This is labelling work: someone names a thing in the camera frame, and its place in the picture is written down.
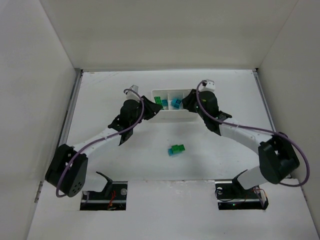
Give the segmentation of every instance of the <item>white container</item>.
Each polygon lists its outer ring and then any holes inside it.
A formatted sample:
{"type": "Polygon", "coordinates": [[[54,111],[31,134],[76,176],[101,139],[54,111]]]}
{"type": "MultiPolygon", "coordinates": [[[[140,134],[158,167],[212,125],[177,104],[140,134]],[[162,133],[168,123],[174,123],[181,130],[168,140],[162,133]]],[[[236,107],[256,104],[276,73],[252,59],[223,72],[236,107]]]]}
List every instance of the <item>white container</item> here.
{"type": "Polygon", "coordinates": [[[155,97],[160,97],[161,100],[167,100],[168,106],[164,106],[163,110],[152,118],[157,120],[170,120],[170,119],[184,119],[188,122],[194,122],[197,120],[198,114],[189,112],[183,108],[181,103],[180,108],[176,109],[171,105],[173,99],[184,99],[189,95],[191,89],[155,89],[151,91],[151,100],[155,103],[155,97]]]}

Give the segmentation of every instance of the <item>white floor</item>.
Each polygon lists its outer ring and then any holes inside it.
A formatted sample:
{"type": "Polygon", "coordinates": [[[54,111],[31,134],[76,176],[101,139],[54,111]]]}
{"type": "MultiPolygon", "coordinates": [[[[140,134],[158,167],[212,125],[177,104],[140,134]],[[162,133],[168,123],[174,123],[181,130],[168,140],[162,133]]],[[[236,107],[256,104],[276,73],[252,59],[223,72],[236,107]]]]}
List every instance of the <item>white floor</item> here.
{"type": "MultiPolygon", "coordinates": [[[[296,184],[297,180],[287,179],[296,184]]],[[[265,183],[269,207],[219,210],[211,180],[128,182],[126,211],[78,211],[43,185],[28,240],[318,240],[300,188],[265,183]]]]}
{"type": "MultiPolygon", "coordinates": [[[[135,84],[151,98],[154,89],[193,89],[203,79],[215,81],[222,111],[238,121],[270,129],[251,70],[167,70],[84,73],[67,143],[85,141],[104,130],[119,114],[125,88],[135,84]]],[[[233,178],[258,165],[258,156],[241,144],[210,132],[197,122],[143,121],[119,148],[90,159],[88,174],[100,171],[118,181],[233,178]],[[186,151],[169,157],[171,145],[186,151]]]]}
{"type": "MultiPolygon", "coordinates": [[[[83,76],[67,143],[105,129],[119,114],[123,89],[132,84],[150,98],[153,89],[192,89],[203,79],[215,81],[222,111],[244,124],[271,128],[250,70],[96,72],[83,76]]],[[[79,211],[80,194],[56,198],[55,188],[45,182],[28,239],[318,240],[300,188],[263,184],[266,211],[218,209],[212,179],[233,178],[257,165],[254,152],[210,132],[200,118],[143,121],[125,144],[88,164],[90,175],[100,171],[128,181],[127,210],[79,211]],[[184,144],[186,151],[169,157],[175,144],[184,144]]]]}

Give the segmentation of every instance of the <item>purple cable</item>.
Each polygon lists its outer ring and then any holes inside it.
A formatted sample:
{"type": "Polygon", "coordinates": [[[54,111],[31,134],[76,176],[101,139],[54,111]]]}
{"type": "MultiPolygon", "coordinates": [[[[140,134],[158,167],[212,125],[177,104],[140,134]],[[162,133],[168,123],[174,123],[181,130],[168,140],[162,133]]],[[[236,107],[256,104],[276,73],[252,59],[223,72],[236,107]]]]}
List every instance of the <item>purple cable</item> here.
{"type": "Polygon", "coordinates": [[[66,196],[66,194],[60,195],[60,194],[59,194],[59,189],[60,189],[60,187],[61,187],[62,181],[64,180],[64,178],[65,178],[65,176],[66,176],[66,174],[67,174],[68,169],[70,168],[71,164],[72,164],[72,163],[74,162],[74,160],[79,156],[80,153],[82,153],[85,149],[87,149],[88,147],[90,147],[90,146],[93,145],[93,144],[99,143],[99,142],[101,142],[101,141],[103,141],[103,140],[106,140],[106,139],[110,139],[110,138],[112,138],[112,137],[114,137],[114,136],[123,134],[123,133],[125,133],[125,132],[133,129],[133,128],[134,128],[135,126],[137,126],[138,123],[141,121],[142,117],[144,116],[144,112],[145,112],[144,100],[142,99],[142,97],[141,97],[136,91],[134,91],[134,90],[132,90],[132,89],[129,89],[129,88],[126,88],[125,90],[123,90],[124,93],[127,92],[127,91],[133,92],[135,95],[137,95],[137,97],[139,98],[140,102],[142,103],[142,111],[141,111],[141,114],[140,114],[138,120],[137,120],[132,126],[126,128],[126,129],[124,129],[124,130],[122,130],[122,131],[119,131],[119,132],[110,134],[110,135],[108,135],[107,137],[102,137],[102,138],[96,139],[96,140],[94,140],[94,141],[92,141],[92,142],[89,142],[87,145],[85,145],[83,148],[81,148],[81,149],[71,158],[71,160],[69,161],[68,165],[64,168],[64,170],[63,170],[63,172],[62,172],[62,174],[61,174],[61,176],[60,176],[60,179],[59,179],[59,181],[58,181],[58,184],[57,184],[56,190],[55,190],[55,195],[56,195],[58,198],[62,198],[62,197],[65,197],[65,196],[66,196]]]}
{"type": "Polygon", "coordinates": [[[207,115],[210,119],[216,121],[217,123],[219,124],[225,124],[225,125],[229,125],[229,126],[232,126],[232,127],[236,127],[236,128],[240,128],[240,129],[248,129],[248,130],[255,130],[255,131],[261,131],[261,132],[265,132],[265,133],[269,133],[269,134],[273,134],[273,135],[276,135],[280,138],[283,138],[284,140],[288,141],[291,145],[293,145],[297,150],[298,152],[301,154],[303,160],[304,160],[304,163],[305,163],[305,167],[306,167],[306,175],[305,175],[305,178],[304,180],[299,183],[299,184],[294,184],[294,185],[291,185],[291,184],[286,184],[286,183],[282,183],[282,182],[279,182],[280,185],[283,185],[283,186],[287,186],[287,187],[301,187],[303,185],[305,185],[308,180],[309,180],[309,177],[310,177],[310,166],[309,166],[309,162],[308,162],[308,159],[305,155],[305,153],[302,151],[302,149],[294,142],[292,141],[290,138],[288,138],[287,136],[279,133],[279,132],[276,132],[276,131],[271,131],[271,130],[268,130],[268,129],[264,129],[264,128],[259,128],[259,127],[254,127],[254,126],[244,126],[244,125],[237,125],[237,124],[234,124],[234,123],[230,123],[230,122],[224,122],[224,121],[221,121],[221,120],[218,120],[216,118],[214,118],[213,116],[211,116],[205,109],[204,107],[202,106],[201,102],[200,102],[200,98],[199,98],[199,87],[201,84],[203,83],[206,83],[207,80],[202,80],[198,86],[196,87],[196,91],[195,91],[195,95],[196,95],[196,100],[199,104],[199,107],[200,109],[203,111],[203,113],[205,115],[207,115]]]}

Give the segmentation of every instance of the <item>purple wire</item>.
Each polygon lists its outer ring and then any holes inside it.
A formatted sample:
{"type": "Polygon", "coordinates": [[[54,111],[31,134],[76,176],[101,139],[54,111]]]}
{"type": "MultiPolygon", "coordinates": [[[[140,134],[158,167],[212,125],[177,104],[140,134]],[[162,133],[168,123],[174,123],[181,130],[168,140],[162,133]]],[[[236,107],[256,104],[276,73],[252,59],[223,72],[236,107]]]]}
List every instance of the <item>purple wire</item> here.
{"type": "Polygon", "coordinates": [[[60,195],[60,194],[59,194],[59,189],[60,189],[60,187],[61,187],[62,181],[64,180],[64,178],[65,178],[65,176],[66,176],[66,174],[67,174],[68,169],[70,168],[70,166],[71,166],[71,164],[74,162],[74,160],[79,156],[79,154],[81,154],[85,149],[87,149],[88,147],[90,147],[90,146],[93,145],[93,144],[99,143],[99,142],[101,142],[101,141],[103,141],[103,140],[106,140],[106,139],[110,139],[110,138],[112,138],[112,137],[114,137],[114,136],[123,134],[123,133],[125,133],[125,132],[133,129],[133,128],[134,128],[135,126],[137,126],[138,123],[141,121],[142,117],[144,116],[144,112],[145,112],[144,100],[142,99],[142,97],[141,97],[136,91],[134,91],[134,90],[132,90],[132,89],[129,89],[129,88],[126,88],[125,90],[123,90],[124,93],[127,92],[127,91],[133,92],[135,95],[137,95],[137,97],[140,99],[140,102],[142,103],[142,111],[141,111],[141,114],[140,114],[138,120],[137,120],[132,126],[126,128],[126,129],[124,129],[124,130],[122,130],[122,131],[115,132],[115,133],[113,133],[113,134],[108,135],[107,137],[101,137],[101,138],[99,138],[99,139],[96,139],[96,140],[94,140],[94,141],[92,141],[92,142],[89,142],[87,145],[85,145],[83,148],[81,148],[81,149],[71,158],[71,160],[69,161],[68,165],[64,168],[64,170],[63,170],[63,172],[62,172],[62,174],[61,174],[61,176],[60,176],[60,179],[59,179],[59,181],[58,181],[58,184],[57,184],[56,190],[55,190],[55,195],[56,195],[58,198],[62,198],[62,197],[65,197],[65,196],[66,196],[66,194],[60,195]]]}
{"type": "Polygon", "coordinates": [[[283,186],[287,186],[287,187],[301,187],[303,186],[304,184],[306,184],[309,180],[309,177],[310,177],[310,166],[309,166],[309,162],[308,162],[308,159],[305,155],[305,153],[302,151],[302,149],[294,142],[292,141],[290,138],[288,138],[287,136],[279,133],[279,132],[276,132],[276,131],[271,131],[271,130],[268,130],[268,129],[264,129],[264,128],[259,128],[259,127],[253,127],[253,126],[244,126],[244,125],[237,125],[237,124],[234,124],[234,123],[230,123],[230,122],[224,122],[224,121],[221,121],[219,119],[216,119],[214,118],[213,116],[211,116],[205,109],[204,107],[202,106],[202,103],[200,102],[200,98],[199,98],[199,87],[200,85],[202,85],[203,83],[206,83],[207,80],[202,80],[198,86],[196,87],[196,91],[195,91],[195,95],[196,95],[196,100],[199,104],[199,107],[200,109],[203,111],[203,113],[205,115],[207,115],[210,119],[216,121],[217,123],[219,124],[225,124],[225,125],[229,125],[229,126],[232,126],[232,127],[236,127],[236,128],[240,128],[240,129],[248,129],[248,130],[255,130],[255,131],[261,131],[261,132],[265,132],[265,133],[269,133],[269,134],[273,134],[273,135],[276,135],[280,138],[283,138],[284,140],[288,141],[291,145],[293,145],[297,150],[298,152],[301,154],[303,160],[304,160],[304,163],[305,163],[305,167],[306,167],[306,175],[305,175],[305,178],[304,180],[299,183],[299,184],[294,184],[294,185],[291,185],[291,184],[286,184],[286,183],[282,183],[282,182],[279,182],[280,185],[283,185],[283,186]]]}

